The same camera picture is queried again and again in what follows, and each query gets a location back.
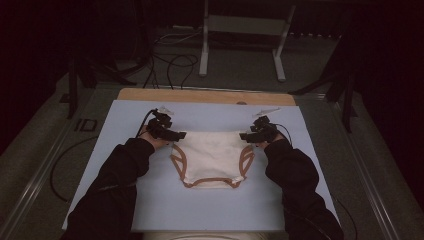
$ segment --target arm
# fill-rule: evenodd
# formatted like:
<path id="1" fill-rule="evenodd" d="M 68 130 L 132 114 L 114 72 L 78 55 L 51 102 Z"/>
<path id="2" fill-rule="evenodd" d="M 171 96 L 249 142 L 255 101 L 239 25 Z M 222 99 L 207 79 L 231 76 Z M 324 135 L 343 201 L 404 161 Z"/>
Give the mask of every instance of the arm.
<path id="1" fill-rule="evenodd" d="M 342 240 L 338 221 L 315 192 L 319 177 L 312 160 L 282 137 L 261 147 L 268 157 L 266 175 L 283 190 L 285 229 L 290 239 Z"/>
<path id="2" fill-rule="evenodd" d="M 61 239 L 128 239 L 138 177 L 149 169 L 149 157 L 167 141 L 149 133 L 118 145 L 100 168 L 85 196 L 68 217 Z"/>

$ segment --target person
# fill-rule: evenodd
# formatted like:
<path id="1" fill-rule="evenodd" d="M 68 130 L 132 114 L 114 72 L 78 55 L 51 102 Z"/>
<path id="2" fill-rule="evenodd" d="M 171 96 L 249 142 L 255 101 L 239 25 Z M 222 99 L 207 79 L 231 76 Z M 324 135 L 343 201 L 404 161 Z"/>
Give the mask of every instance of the person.
<path id="1" fill-rule="evenodd" d="M 166 144 L 169 142 L 145 132 L 116 146 L 69 214 L 68 227 L 61 239 L 130 239 L 137 198 L 136 180 L 147 173 L 150 155 Z M 268 157 L 266 176 L 282 189 L 285 230 L 289 238 L 343 239 L 338 221 L 315 192 L 319 177 L 311 159 L 293 149 L 281 134 L 272 143 L 256 146 L 264 149 Z"/>

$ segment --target white surface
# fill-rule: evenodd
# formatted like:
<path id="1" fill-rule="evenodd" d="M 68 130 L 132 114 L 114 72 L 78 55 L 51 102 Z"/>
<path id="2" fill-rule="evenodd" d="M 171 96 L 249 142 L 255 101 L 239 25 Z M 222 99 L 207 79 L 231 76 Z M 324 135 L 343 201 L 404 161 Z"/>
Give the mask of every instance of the white surface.
<path id="1" fill-rule="evenodd" d="M 246 106 L 200 103 L 114 101 L 100 137 L 72 201 L 70 212 L 96 178 L 113 148 L 134 137 L 145 114 L 165 106 L 175 114 L 172 130 L 238 131 L 249 130 L 261 110 L 277 106 Z M 271 113 L 271 122 L 284 125 L 293 146 L 313 160 L 320 177 L 317 192 L 335 215 L 324 176 L 318 163 L 303 116 L 298 107 L 281 107 Z M 255 159 L 247 179 L 237 189 L 188 189 L 178 179 L 164 147 L 150 158 L 150 170 L 137 183 L 138 198 L 133 222 L 134 231 L 278 231 L 284 230 L 281 189 L 265 176 L 267 159 L 255 148 Z"/>

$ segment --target cable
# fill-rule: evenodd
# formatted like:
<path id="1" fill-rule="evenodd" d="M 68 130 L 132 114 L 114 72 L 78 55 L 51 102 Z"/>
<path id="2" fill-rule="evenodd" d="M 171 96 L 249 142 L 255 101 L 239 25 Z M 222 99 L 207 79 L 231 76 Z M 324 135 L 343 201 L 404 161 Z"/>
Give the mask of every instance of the cable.
<path id="1" fill-rule="evenodd" d="M 330 236 L 327 235 L 327 233 L 325 233 L 325 231 L 320 228 L 319 226 L 317 226 L 314 222 L 312 222 L 311 220 L 309 220 L 306 217 L 301 217 L 297 214 L 292 213 L 291 211 L 289 211 L 286 207 L 284 207 L 284 211 L 287 212 L 288 214 L 292 215 L 293 217 L 296 217 L 304 222 L 306 222 L 307 224 L 309 224 L 310 226 L 312 226 L 313 228 L 315 228 L 318 232 L 320 232 L 326 239 L 331 240 Z"/>
<path id="2" fill-rule="evenodd" d="M 353 229 L 355 229 L 355 240 L 357 240 L 358 239 L 358 228 L 356 227 L 356 223 L 355 223 L 355 221 L 353 220 L 353 217 L 352 217 L 352 215 L 350 214 L 350 212 L 347 210 L 347 208 L 343 205 L 343 203 L 342 202 L 340 202 L 340 200 L 339 199 L 337 199 L 333 194 L 331 194 L 330 193 L 330 196 L 338 203 L 338 204 L 340 204 L 340 206 L 342 206 L 342 208 L 345 210 L 345 212 L 347 213 L 347 215 L 349 216 L 349 218 L 350 218 L 350 221 L 352 222 L 352 225 L 353 225 Z"/>
<path id="3" fill-rule="evenodd" d="M 151 55 L 151 56 L 150 56 L 150 59 L 151 59 L 151 61 L 152 61 L 152 67 L 150 68 L 150 73 L 149 73 L 149 75 L 147 76 L 146 81 L 144 81 L 143 88 L 146 88 L 146 85 L 147 85 L 147 83 L 149 82 L 149 79 L 150 79 L 150 77 L 152 76 L 152 74 L 153 74 L 153 72 L 154 72 L 155 60 L 153 59 L 153 55 Z"/>
<path id="4" fill-rule="evenodd" d="M 55 162 L 53 163 L 52 169 L 50 170 L 50 188 L 52 189 L 52 191 L 53 191 L 54 195 L 56 195 L 56 197 L 58 197 L 60 200 L 62 200 L 62 201 L 64 201 L 64 202 L 66 202 L 66 203 L 70 203 L 70 200 L 72 199 L 72 198 L 70 198 L 70 199 L 66 199 L 65 197 L 63 197 L 62 195 L 60 195 L 60 194 L 56 191 L 56 189 L 55 189 L 55 187 L 54 187 L 54 185 L 53 185 L 54 170 L 56 169 L 56 166 L 57 166 L 57 164 L 59 163 L 60 159 L 62 159 L 62 157 L 63 157 L 63 156 L 64 156 L 67 152 L 69 152 L 71 149 L 73 149 L 74 147 L 76 147 L 76 146 L 78 146 L 78 145 L 80 145 L 80 144 L 82 144 L 82 143 L 88 142 L 88 141 L 90 141 L 90 140 L 96 139 L 96 138 L 98 138 L 98 137 L 99 137 L 99 136 L 94 136 L 94 137 L 87 138 L 87 139 L 85 139 L 85 140 L 79 141 L 79 142 L 75 143 L 74 145 L 72 145 L 72 146 L 68 147 L 65 151 L 63 151 L 63 152 L 59 155 L 59 157 L 57 157 L 57 158 L 56 158 Z"/>
<path id="5" fill-rule="evenodd" d="M 143 122 L 141 122 L 140 128 L 138 129 L 137 134 L 135 135 L 135 137 L 136 137 L 136 138 L 138 138 L 138 137 L 140 137 L 142 134 L 144 134 L 144 133 L 148 132 L 148 131 L 141 132 L 141 129 L 143 129 L 143 126 L 144 126 L 144 124 L 146 123 L 146 120 L 147 120 L 147 118 L 149 117 L 149 115 L 150 115 L 153 111 L 155 111 L 155 110 L 157 110 L 157 109 L 151 109 L 149 112 L 147 112 L 146 116 L 144 116 Z"/>
<path id="6" fill-rule="evenodd" d="M 159 89 L 159 82 L 158 82 L 158 79 L 156 77 L 156 71 L 153 67 L 152 67 L 152 71 L 153 71 L 152 87 L 154 89 L 156 89 L 156 88 Z"/>
<path id="7" fill-rule="evenodd" d="M 171 66 L 173 66 L 173 65 L 175 65 L 174 64 L 174 62 L 178 59 L 178 58 L 186 58 L 186 59 L 188 59 L 188 61 L 191 63 L 190 65 L 187 65 L 187 66 L 190 66 L 191 67 L 191 69 L 190 69 L 190 72 L 185 76 L 185 78 L 183 79 L 183 81 L 182 81 L 182 83 L 181 83 L 181 89 L 183 89 L 183 84 L 184 84 L 184 82 L 187 80 L 187 78 L 191 75 L 191 73 L 193 72 L 193 69 L 194 69 L 194 63 L 191 61 L 191 59 L 188 57 L 188 56 L 186 56 L 186 55 L 177 55 L 176 57 L 174 57 L 170 62 L 169 62 L 169 64 L 168 64 L 168 68 L 167 68 L 167 70 L 166 70 L 166 77 L 167 77 L 167 79 L 168 79 L 168 83 L 169 83 L 169 85 L 171 86 L 171 89 L 174 89 L 174 87 L 172 86 L 172 82 L 171 82 L 171 77 L 169 76 L 169 70 L 171 69 Z"/>
<path id="8" fill-rule="evenodd" d="M 289 142 L 290 142 L 290 145 L 293 147 L 293 143 L 292 143 L 292 141 L 291 141 L 291 136 L 290 136 L 290 132 L 289 132 L 289 130 L 287 130 L 287 128 L 286 128 L 286 127 L 284 127 L 284 126 L 283 126 L 283 125 L 281 125 L 281 124 L 275 124 L 275 125 L 280 126 L 280 127 L 284 128 L 284 130 L 286 130 L 287 135 L 289 136 Z"/>
<path id="9" fill-rule="evenodd" d="M 189 58 L 190 58 L 190 57 L 194 58 L 194 61 L 191 61 L 191 64 L 187 64 L 187 65 L 180 65 L 180 64 L 172 63 L 171 61 L 168 61 L 168 60 L 166 60 L 166 59 L 163 59 L 163 58 L 159 57 L 158 55 L 167 55 L 167 56 L 186 56 L 186 57 L 189 57 Z M 159 54 L 159 53 L 155 53 L 155 54 L 153 54 L 153 56 L 154 56 L 155 58 L 157 58 L 157 59 L 161 60 L 161 61 L 164 61 L 164 62 L 166 62 L 166 63 L 168 63 L 168 64 L 172 64 L 172 65 L 174 65 L 174 66 L 176 66 L 176 67 L 191 67 L 191 66 L 196 65 L 196 63 L 198 63 L 198 62 L 199 62 L 199 59 L 197 58 L 197 56 L 195 56 L 195 55 L 193 55 L 193 54 L 185 54 L 185 55 L 183 55 L 183 54 Z"/>
<path id="10" fill-rule="evenodd" d="M 180 43 L 180 42 L 183 42 L 183 41 L 185 41 L 185 40 L 187 40 L 187 39 L 190 39 L 190 38 L 192 38 L 192 37 L 195 37 L 195 36 L 197 36 L 197 35 L 200 35 L 200 33 L 201 32 L 196 32 L 196 33 L 191 33 L 191 34 L 167 34 L 167 35 L 164 35 L 164 36 L 162 36 L 162 37 L 160 37 L 157 41 L 156 41 L 156 43 L 158 43 L 158 44 L 163 44 L 163 45 L 172 45 L 172 44 L 177 44 L 177 43 Z M 185 38 L 182 38 L 182 39 L 179 39 L 179 40 L 177 40 L 177 41 L 175 41 L 175 42 L 161 42 L 161 40 L 162 39 L 164 39 L 164 38 L 167 38 L 167 37 L 170 37 L 170 36 L 186 36 L 186 35 L 188 35 L 187 37 L 185 37 Z"/>

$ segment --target black cable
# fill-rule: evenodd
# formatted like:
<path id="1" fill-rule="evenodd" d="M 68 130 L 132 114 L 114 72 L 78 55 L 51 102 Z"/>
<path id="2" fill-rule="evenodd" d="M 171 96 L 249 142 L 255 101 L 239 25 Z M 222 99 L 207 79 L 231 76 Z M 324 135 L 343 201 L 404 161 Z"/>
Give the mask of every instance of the black cable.
<path id="1" fill-rule="evenodd" d="M 135 135 L 135 137 L 136 137 L 136 138 L 140 137 L 142 134 L 144 134 L 145 132 L 147 132 L 147 131 L 145 131 L 145 132 L 141 132 L 141 129 L 143 129 L 143 126 L 144 126 L 144 124 L 146 123 L 146 120 L 147 120 L 147 118 L 149 117 L 149 115 L 150 115 L 153 111 L 155 111 L 155 110 L 157 110 L 157 109 L 152 109 L 152 110 L 150 110 L 149 112 L 147 112 L 146 116 L 144 116 L 143 122 L 141 122 L 140 128 L 138 129 L 137 134 Z"/>
<path id="2" fill-rule="evenodd" d="M 153 79 L 152 79 L 152 86 L 153 86 L 153 88 L 154 89 L 159 89 L 159 82 L 158 82 L 158 79 L 157 79 L 157 77 L 156 77 L 156 71 L 155 71 L 155 69 L 152 69 L 153 70 Z"/>
<path id="3" fill-rule="evenodd" d="M 60 159 L 62 159 L 62 157 L 63 157 L 63 156 L 64 156 L 67 152 L 69 152 L 71 149 L 73 149 L 74 147 L 76 147 L 76 146 L 78 146 L 78 145 L 80 145 L 80 144 L 82 144 L 82 143 L 88 142 L 88 141 L 90 141 L 90 140 L 96 139 L 96 138 L 98 138 L 98 137 L 99 137 L 99 136 L 94 136 L 94 137 L 87 138 L 87 139 L 85 139 L 85 140 L 79 141 L 79 142 L 75 143 L 74 145 L 72 145 L 72 146 L 68 147 L 65 151 L 63 151 L 63 152 L 59 155 L 59 157 L 57 157 L 57 158 L 56 158 L 55 162 L 53 163 L 52 169 L 50 170 L 50 188 L 52 189 L 52 191 L 53 191 L 54 195 L 56 195 L 56 197 L 58 197 L 60 200 L 62 200 L 62 201 L 64 201 L 64 202 L 66 202 L 66 203 L 70 203 L 70 200 L 72 199 L 72 198 L 70 198 L 70 199 L 66 199 L 65 197 L 63 197 L 62 195 L 60 195 L 60 194 L 56 191 L 56 189 L 55 189 L 55 187 L 54 187 L 54 185 L 53 185 L 54 170 L 56 169 L 56 166 L 57 166 L 57 164 L 59 163 Z"/>
<path id="4" fill-rule="evenodd" d="M 150 59 L 151 59 L 151 61 L 152 61 L 152 67 L 150 68 L 150 73 L 149 73 L 149 75 L 147 76 L 146 81 L 144 81 L 143 88 L 146 88 L 146 85 L 147 85 L 147 83 L 149 82 L 149 79 L 150 79 L 150 77 L 152 76 L 153 71 L 154 71 L 154 67 L 155 67 L 155 60 L 153 59 L 153 55 L 151 55 L 151 56 L 150 56 Z"/>
<path id="5" fill-rule="evenodd" d="M 312 222 L 312 221 L 311 221 L 311 220 L 309 220 L 308 218 L 306 218 L 306 217 L 301 217 L 301 216 L 299 216 L 299 215 L 297 215 L 297 214 L 294 214 L 294 213 L 292 213 L 291 211 L 289 211 L 286 207 L 284 207 L 284 211 L 285 211 L 285 212 L 287 212 L 288 214 L 292 215 L 293 217 L 298 218 L 298 219 L 300 219 L 300 220 L 302 220 L 302 221 L 306 222 L 306 223 L 307 223 L 307 224 L 309 224 L 311 227 L 315 228 L 318 232 L 320 232 L 320 233 L 321 233 L 321 235 L 323 235 L 326 239 L 331 240 L 330 236 L 328 236 L 328 235 L 327 235 L 327 233 L 326 233 L 326 232 L 325 232 L 322 228 L 320 228 L 319 226 L 317 226 L 314 222 Z"/>
<path id="6" fill-rule="evenodd" d="M 352 222 L 352 225 L 353 225 L 353 229 L 355 229 L 355 240 L 357 240 L 358 239 L 358 228 L 356 227 L 356 223 L 355 223 L 355 221 L 353 220 L 353 217 L 352 217 L 352 215 L 350 214 L 350 212 L 347 210 L 347 208 L 343 205 L 343 203 L 342 202 L 340 202 L 340 200 L 339 199 L 337 199 L 333 194 L 331 194 L 330 193 L 330 196 L 337 202 L 337 203 L 339 203 L 340 204 L 340 206 L 342 206 L 342 208 L 345 210 L 345 212 L 347 213 L 347 215 L 349 216 L 349 218 L 350 218 L 350 221 Z"/>
<path id="7" fill-rule="evenodd" d="M 289 130 L 287 130 L 287 128 L 286 127 L 284 127 L 283 125 L 281 125 L 281 124 L 275 124 L 275 125 L 277 125 L 277 126 L 280 126 L 280 127 L 282 127 L 282 128 L 284 128 L 284 130 L 286 130 L 286 132 L 287 132 L 287 135 L 288 135 L 288 137 L 289 137 L 289 142 L 290 142 L 290 145 L 293 147 L 293 143 L 292 143 L 292 141 L 291 141 L 291 136 L 290 136 L 290 132 L 289 132 Z"/>
<path id="8" fill-rule="evenodd" d="M 187 59 L 191 64 L 189 64 L 189 65 L 177 65 L 177 64 L 174 64 L 174 62 L 178 59 L 178 58 L 185 58 L 185 59 Z M 167 71 L 166 71 L 166 77 L 167 77 L 167 79 L 168 79 L 168 83 L 169 83 L 169 85 L 171 86 L 171 89 L 174 89 L 174 87 L 173 87 L 173 85 L 172 85 L 172 81 L 171 81 L 171 77 L 169 76 L 169 70 L 171 69 L 171 66 L 179 66 L 179 67 L 191 67 L 191 69 L 190 69 L 190 72 L 185 76 L 185 78 L 183 79 L 183 81 L 182 81 L 182 83 L 181 83 L 181 89 L 183 89 L 183 85 L 184 85 L 184 82 L 187 80 L 187 78 L 191 75 L 191 73 L 193 72 L 193 69 L 194 69 L 194 65 L 195 65 L 196 63 L 193 63 L 192 61 L 191 61 L 191 59 L 187 56 L 187 55 L 176 55 L 170 62 L 169 62 L 169 64 L 168 64 L 168 68 L 167 68 Z"/>
<path id="9" fill-rule="evenodd" d="M 159 57 L 158 55 L 167 55 L 167 56 L 186 56 L 186 57 L 192 57 L 192 58 L 194 58 L 194 61 L 191 61 L 191 64 L 188 64 L 188 65 L 179 65 L 179 64 L 176 64 L 176 63 L 171 63 L 171 61 L 168 61 L 168 60 L 166 60 L 166 59 L 164 59 L 164 58 L 161 58 L 161 57 Z M 159 54 L 159 53 L 155 53 L 155 54 L 153 54 L 153 56 L 154 56 L 155 58 L 157 58 L 157 59 L 161 60 L 161 61 L 164 61 L 164 62 L 166 62 L 166 63 L 168 63 L 168 64 L 172 64 L 172 65 L 174 65 L 174 66 L 176 66 L 176 67 L 191 67 L 191 66 L 196 65 L 196 63 L 198 63 L 198 62 L 199 62 L 199 59 L 198 59 L 195 55 L 193 55 L 193 54 L 185 54 L 185 55 L 183 55 L 183 54 Z"/>

